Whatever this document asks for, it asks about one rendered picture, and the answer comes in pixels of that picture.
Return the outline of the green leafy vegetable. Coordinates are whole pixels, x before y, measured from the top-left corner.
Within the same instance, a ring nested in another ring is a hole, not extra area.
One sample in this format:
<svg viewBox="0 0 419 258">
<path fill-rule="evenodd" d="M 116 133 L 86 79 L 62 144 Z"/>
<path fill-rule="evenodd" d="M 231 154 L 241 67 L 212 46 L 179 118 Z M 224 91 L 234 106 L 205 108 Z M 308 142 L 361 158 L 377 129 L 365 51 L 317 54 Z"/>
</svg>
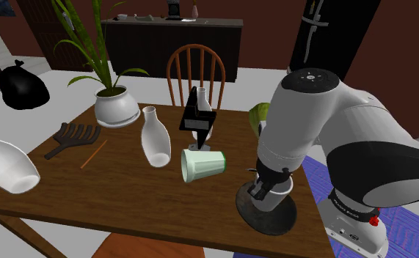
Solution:
<svg viewBox="0 0 419 258">
<path fill-rule="evenodd" d="M 259 137 L 259 124 L 261 121 L 266 121 L 269 106 L 270 103 L 259 103 L 249 110 L 249 123 L 257 138 Z"/>
</svg>

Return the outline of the dark wooden door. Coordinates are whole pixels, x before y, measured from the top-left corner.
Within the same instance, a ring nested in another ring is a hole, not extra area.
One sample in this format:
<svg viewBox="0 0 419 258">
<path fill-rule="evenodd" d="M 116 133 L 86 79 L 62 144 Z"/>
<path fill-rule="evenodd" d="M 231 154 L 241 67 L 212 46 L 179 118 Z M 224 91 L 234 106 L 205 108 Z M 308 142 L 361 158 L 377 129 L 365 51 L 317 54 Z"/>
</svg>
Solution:
<svg viewBox="0 0 419 258">
<path fill-rule="evenodd" d="M 54 12 L 51 0 L 17 0 L 18 6 L 26 19 L 32 33 L 52 70 L 92 72 L 87 60 L 80 50 L 70 43 L 63 25 Z"/>
</svg>

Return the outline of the black rubbish bag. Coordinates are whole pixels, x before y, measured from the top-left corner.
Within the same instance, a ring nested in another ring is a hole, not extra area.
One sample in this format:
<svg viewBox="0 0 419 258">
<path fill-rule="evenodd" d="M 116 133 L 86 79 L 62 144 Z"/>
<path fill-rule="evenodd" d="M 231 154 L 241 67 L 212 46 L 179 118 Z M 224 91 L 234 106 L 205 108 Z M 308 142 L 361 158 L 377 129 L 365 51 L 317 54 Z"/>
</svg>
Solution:
<svg viewBox="0 0 419 258">
<path fill-rule="evenodd" d="M 0 90 L 4 103 L 15 110 L 34 109 L 45 105 L 50 95 L 45 83 L 35 74 L 25 70 L 23 61 L 0 72 Z"/>
</svg>

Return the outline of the black angular stand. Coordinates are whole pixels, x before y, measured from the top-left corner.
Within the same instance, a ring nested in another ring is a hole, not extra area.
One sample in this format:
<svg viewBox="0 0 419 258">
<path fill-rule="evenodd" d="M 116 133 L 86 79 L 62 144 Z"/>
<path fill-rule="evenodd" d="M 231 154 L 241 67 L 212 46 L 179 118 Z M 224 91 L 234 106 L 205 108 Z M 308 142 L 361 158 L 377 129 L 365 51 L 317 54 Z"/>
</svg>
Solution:
<svg viewBox="0 0 419 258">
<path fill-rule="evenodd" d="M 206 136 L 213 127 L 216 119 L 215 111 L 203 111 L 198 109 L 197 87 L 193 86 L 184 109 L 179 130 L 196 131 L 197 142 L 189 145 L 189 150 L 209 151 L 210 147 L 205 143 Z"/>
</svg>

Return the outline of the orange pencil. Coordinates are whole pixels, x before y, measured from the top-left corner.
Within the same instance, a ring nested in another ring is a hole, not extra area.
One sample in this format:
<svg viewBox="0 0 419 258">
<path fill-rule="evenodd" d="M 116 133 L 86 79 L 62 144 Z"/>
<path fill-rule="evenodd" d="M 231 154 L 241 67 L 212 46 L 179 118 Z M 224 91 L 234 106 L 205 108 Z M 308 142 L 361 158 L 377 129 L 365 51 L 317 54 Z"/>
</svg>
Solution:
<svg viewBox="0 0 419 258">
<path fill-rule="evenodd" d="M 82 170 L 95 156 L 96 154 L 103 148 L 103 146 L 107 143 L 108 140 L 105 140 L 95 151 L 93 154 L 91 154 L 88 159 L 80 166 L 80 170 Z"/>
</svg>

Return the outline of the white cup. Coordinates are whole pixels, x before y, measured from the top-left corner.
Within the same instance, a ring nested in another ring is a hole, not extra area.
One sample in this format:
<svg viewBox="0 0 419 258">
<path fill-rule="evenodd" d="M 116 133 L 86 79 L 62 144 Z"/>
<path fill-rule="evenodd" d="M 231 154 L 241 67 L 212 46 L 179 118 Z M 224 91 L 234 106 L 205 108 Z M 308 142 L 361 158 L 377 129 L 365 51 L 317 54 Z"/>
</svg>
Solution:
<svg viewBox="0 0 419 258">
<path fill-rule="evenodd" d="M 287 181 L 283 183 L 276 184 L 273 189 L 271 189 L 267 195 L 265 195 L 263 200 L 257 200 L 254 197 L 251 198 L 253 205 L 260 211 L 270 212 L 279 203 L 281 203 L 284 198 L 289 195 L 294 186 L 292 177 L 289 177 Z"/>
</svg>

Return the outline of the purple patterned robot stand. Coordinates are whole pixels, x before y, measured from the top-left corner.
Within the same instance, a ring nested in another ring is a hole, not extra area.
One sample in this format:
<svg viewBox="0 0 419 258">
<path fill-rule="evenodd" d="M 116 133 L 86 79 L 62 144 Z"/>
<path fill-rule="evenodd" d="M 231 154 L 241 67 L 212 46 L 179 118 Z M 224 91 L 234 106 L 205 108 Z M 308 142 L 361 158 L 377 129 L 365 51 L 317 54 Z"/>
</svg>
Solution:
<svg viewBox="0 0 419 258">
<path fill-rule="evenodd" d="M 303 160 L 302 167 L 315 202 L 326 199 L 332 190 L 327 167 L 310 157 Z M 382 208 L 380 220 L 389 240 L 386 258 L 419 258 L 419 215 L 403 207 Z"/>
</svg>

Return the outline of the large white vase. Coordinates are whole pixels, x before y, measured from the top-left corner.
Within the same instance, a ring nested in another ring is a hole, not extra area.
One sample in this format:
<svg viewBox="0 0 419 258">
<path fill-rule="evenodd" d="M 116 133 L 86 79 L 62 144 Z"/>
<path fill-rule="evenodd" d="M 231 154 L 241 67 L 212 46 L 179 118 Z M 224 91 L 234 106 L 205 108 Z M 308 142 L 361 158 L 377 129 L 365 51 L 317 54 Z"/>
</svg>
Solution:
<svg viewBox="0 0 419 258">
<path fill-rule="evenodd" d="M 15 145 L 0 140 L 0 188 L 22 194 L 40 181 L 40 175 L 28 155 Z"/>
</svg>

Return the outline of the dark round plate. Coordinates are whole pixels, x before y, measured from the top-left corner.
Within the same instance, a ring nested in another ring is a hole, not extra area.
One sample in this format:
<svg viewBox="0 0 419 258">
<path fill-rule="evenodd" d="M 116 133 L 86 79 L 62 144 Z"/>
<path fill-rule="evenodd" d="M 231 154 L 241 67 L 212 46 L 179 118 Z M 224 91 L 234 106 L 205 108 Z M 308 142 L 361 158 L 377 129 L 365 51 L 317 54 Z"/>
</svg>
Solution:
<svg viewBox="0 0 419 258">
<path fill-rule="evenodd" d="M 236 208 L 244 221 L 256 231 L 265 235 L 283 235 L 290 231 L 297 218 L 297 208 L 293 199 L 286 194 L 272 211 L 261 211 L 254 206 L 247 193 L 253 181 L 244 183 L 236 194 Z"/>
</svg>

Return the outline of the green plant in white pot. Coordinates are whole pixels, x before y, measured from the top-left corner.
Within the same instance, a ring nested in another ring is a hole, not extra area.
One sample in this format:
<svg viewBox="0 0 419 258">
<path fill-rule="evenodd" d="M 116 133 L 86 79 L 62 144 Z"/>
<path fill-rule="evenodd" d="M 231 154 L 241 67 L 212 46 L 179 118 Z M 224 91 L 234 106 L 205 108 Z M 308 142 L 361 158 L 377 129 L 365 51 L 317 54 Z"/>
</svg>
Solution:
<svg viewBox="0 0 419 258">
<path fill-rule="evenodd" d="M 76 47 L 86 59 L 83 65 L 91 67 L 95 73 L 95 76 L 76 76 L 68 83 L 71 85 L 88 78 L 101 83 L 103 87 L 95 92 L 95 118 L 106 128 L 121 128 L 134 122 L 140 115 L 140 109 L 126 87 L 118 85 L 118 80 L 111 77 L 105 39 L 107 28 L 101 25 L 102 0 L 91 1 L 97 33 L 95 42 L 89 36 L 71 0 L 51 0 L 58 21 L 70 37 L 58 43 L 68 43 Z"/>
</svg>

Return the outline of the white bottle vase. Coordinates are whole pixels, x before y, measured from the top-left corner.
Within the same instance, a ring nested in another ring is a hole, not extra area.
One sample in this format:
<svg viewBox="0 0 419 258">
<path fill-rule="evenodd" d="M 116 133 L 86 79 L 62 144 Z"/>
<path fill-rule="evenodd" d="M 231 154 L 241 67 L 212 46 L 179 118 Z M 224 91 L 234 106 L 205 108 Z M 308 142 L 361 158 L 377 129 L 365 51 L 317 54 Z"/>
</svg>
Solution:
<svg viewBox="0 0 419 258">
<path fill-rule="evenodd" d="M 159 121 L 154 106 L 142 109 L 145 123 L 142 127 L 142 149 L 149 164 L 153 167 L 166 166 L 171 159 L 170 136 L 165 126 Z"/>
</svg>

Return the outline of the pale green cup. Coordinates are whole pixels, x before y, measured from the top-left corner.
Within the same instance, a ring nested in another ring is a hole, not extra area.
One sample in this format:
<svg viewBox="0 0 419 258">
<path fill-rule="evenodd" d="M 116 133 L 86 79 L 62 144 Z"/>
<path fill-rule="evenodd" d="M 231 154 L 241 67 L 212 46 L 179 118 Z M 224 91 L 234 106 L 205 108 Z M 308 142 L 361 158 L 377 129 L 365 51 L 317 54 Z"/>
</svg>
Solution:
<svg viewBox="0 0 419 258">
<path fill-rule="evenodd" d="M 184 149 L 181 152 L 181 170 L 185 183 L 220 174 L 226 170 L 226 167 L 225 154 L 221 151 Z"/>
</svg>

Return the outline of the small white vase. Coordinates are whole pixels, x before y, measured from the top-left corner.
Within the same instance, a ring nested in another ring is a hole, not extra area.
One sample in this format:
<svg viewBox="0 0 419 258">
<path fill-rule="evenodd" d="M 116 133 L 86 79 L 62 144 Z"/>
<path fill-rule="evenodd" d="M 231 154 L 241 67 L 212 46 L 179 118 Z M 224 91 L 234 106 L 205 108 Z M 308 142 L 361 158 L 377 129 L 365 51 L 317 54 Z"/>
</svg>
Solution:
<svg viewBox="0 0 419 258">
<path fill-rule="evenodd" d="M 206 89 L 204 87 L 198 87 L 197 88 L 197 104 L 198 104 L 198 109 L 199 110 L 203 110 L 203 111 L 212 111 L 212 107 L 209 104 L 209 102 L 207 101 L 206 98 Z M 213 128 L 210 129 L 208 135 L 206 136 L 205 140 L 209 140 L 212 134 L 212 130 Z M 193 138 L 195 140 L 197 140 L 197 132 L 196 131 L 192 131 L 192 135 Z"/>
</svg>

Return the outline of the dark sideboard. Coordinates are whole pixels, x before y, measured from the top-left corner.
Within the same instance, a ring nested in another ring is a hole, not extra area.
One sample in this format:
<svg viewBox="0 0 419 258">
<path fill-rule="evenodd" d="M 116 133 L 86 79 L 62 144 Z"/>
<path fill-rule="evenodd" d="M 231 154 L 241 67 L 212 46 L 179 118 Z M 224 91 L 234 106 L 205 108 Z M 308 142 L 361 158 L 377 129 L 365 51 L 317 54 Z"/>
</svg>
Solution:
<svg viewBox="0 0 419 258">
<path fill-rule="evenodd" d="M 226 82 L 234 82 L 238 72 L 243 20 L 197 18 L 195 21 L 171 21 L 155 17 L 137 21 L 128 16 L 103 19 L 107 33 L 106 50 L 113 71 L 142 68 L 153 78 L 166 78 L 171 55 L 187 44 L 201 44 L 213 50 L 225 66 Z"/>
</svg>

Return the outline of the brown wooden chair seat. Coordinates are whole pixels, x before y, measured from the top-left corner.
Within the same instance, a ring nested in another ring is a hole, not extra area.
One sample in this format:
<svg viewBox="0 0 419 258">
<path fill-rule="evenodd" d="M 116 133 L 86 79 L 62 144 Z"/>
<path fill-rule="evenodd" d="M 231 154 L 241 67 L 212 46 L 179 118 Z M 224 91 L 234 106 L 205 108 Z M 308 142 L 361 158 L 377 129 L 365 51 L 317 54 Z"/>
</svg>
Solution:
<svg viewBox="0 0 419 258">
<path fill-rule="evenodd" d="M 111 233 L 92 258 L 205 258 L 203 247 Z"/>
</svg>

